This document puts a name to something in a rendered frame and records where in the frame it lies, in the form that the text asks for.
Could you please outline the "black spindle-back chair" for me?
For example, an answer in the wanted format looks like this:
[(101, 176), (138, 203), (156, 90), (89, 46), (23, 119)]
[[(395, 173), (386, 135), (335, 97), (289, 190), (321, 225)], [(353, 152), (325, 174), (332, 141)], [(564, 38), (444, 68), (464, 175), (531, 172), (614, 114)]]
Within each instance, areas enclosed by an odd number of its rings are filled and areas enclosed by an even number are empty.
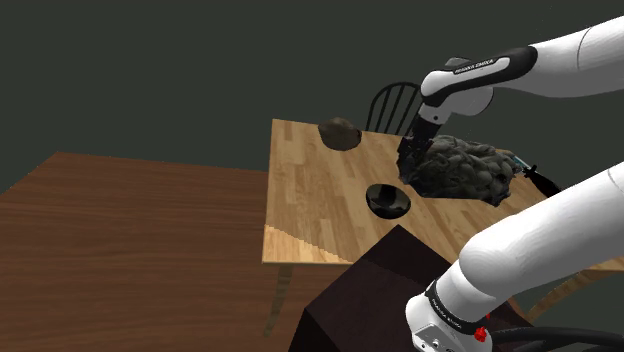
[(365, 130), (406, 136), (415, 123), (420, 105), (418, 84), (406, 81), (388, 84), (373, 97)]

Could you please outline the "light wooden table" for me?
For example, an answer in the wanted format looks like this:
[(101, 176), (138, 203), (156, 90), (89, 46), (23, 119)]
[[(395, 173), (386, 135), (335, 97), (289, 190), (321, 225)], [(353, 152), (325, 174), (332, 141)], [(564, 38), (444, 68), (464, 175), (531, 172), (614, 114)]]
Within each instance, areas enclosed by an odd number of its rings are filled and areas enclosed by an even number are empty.
[[(294, 267), (350, 265), (401, 225), (449, 262), (476, 233), (542, 200), (522, 176), (500, 206), (465, 199), (428, 199), (398, 179), (396, 135), (366, 132), (349, 151), (327, 148), (314, 124), (272, 122), (262, 261), (278, 266), (276, 294), (264, 328), (275, 326)], [(390, 184), (411, 200), (397, 220), (374, 215), (365, 201), (372, 184)]]

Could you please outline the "dark robot stand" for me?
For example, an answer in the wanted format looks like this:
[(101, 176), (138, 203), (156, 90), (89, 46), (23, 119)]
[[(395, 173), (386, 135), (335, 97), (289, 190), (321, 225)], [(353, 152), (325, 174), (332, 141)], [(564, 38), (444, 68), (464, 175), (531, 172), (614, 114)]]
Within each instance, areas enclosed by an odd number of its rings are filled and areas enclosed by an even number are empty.
[(395, 226), (305, 307), (288, 352), (419, 352), (405, 305), (449, 267)]

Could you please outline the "brown rock-shaped lump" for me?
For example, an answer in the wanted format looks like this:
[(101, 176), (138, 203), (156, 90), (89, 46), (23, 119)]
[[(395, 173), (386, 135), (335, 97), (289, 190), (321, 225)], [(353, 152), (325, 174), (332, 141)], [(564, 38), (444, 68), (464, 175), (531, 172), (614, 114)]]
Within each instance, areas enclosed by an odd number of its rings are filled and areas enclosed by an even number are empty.
[(362, 139), (362, 132), (350, 121), (335, 117), (318, 126), (323, 144), (336, 151), (348, 151), (356, 148)]

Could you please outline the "black bowl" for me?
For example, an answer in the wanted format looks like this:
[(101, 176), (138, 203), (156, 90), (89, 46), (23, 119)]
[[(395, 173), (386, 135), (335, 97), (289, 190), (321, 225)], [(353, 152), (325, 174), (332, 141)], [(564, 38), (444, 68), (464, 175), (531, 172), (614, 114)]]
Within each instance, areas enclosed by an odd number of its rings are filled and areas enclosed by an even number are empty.
[(369, 209), (382, 219), (397, 219), (411, 208), (410, 198), (399, 188), (390, 184), (373, 184), (366, 190)]

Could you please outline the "large grey-brown lumpy object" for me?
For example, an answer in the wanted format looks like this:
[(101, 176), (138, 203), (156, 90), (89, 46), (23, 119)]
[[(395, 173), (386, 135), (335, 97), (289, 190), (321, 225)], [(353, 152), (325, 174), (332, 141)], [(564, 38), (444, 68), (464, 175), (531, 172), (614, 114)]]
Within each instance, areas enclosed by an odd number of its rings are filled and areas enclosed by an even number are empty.
[(488, 144), (438, 135), (423, 154), (402, 152), (397, 166), (401, 181), (422, 197), (475, 199), (497, 207), (522, 171), (513, 157)]

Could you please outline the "black tool with teal end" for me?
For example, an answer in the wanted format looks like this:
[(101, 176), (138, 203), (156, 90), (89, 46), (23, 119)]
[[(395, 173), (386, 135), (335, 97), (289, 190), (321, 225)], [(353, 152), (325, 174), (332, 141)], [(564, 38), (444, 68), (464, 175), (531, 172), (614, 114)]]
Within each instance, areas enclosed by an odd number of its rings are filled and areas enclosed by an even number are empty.
[(528, 178), (545, 197), (552, 197), (562, 191), (556, 183), (539, 173), (536, 165), (530, 166), (518, 156), (513, 156), (512, 160), (522, 168), (523, 176)]

